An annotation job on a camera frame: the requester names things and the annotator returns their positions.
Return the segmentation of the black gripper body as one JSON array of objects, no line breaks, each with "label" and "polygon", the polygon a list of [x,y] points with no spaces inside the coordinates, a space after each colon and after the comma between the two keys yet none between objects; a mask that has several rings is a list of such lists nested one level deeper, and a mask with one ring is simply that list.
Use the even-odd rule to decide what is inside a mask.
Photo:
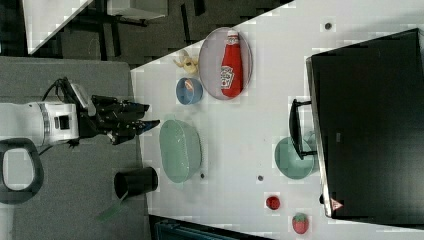
[{"label": "black gripper body", "polygon": [[79,138],[103,134],[113,145],[118,145],[135,137],[137,119],[137,103],[93,95],[90,104],[78,104]]}]

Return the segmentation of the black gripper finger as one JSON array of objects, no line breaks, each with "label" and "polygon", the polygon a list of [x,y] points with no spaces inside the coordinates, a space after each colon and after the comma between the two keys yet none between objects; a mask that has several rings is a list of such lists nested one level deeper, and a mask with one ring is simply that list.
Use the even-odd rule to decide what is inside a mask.
[{"label": "black gripper finger", "polygon": [[128,111],[134,113],[145,113],[149,109],[149,105],[129,102],[128,103]]},{"label": "black gripper finger", "polygon": [[141,135],[149,130],[152,130],[159,124],[160,124],[159,120],[150,120],[150,121],[138,120],[133,124],[132,129],[135,131],[136,135]]}]

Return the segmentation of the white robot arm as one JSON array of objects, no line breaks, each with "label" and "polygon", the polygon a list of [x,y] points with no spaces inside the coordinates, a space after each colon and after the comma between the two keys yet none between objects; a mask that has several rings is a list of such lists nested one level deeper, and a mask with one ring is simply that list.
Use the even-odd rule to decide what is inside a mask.
[{"label": "white robot arm", "polygon": [[40,156],[49,148],[106,135],[118,145],[151,130],[159,122],[143,119],[149,107],[113,97],[94,95],[62,101],[1,105],[1,202],[22,204],[44,182]]}]

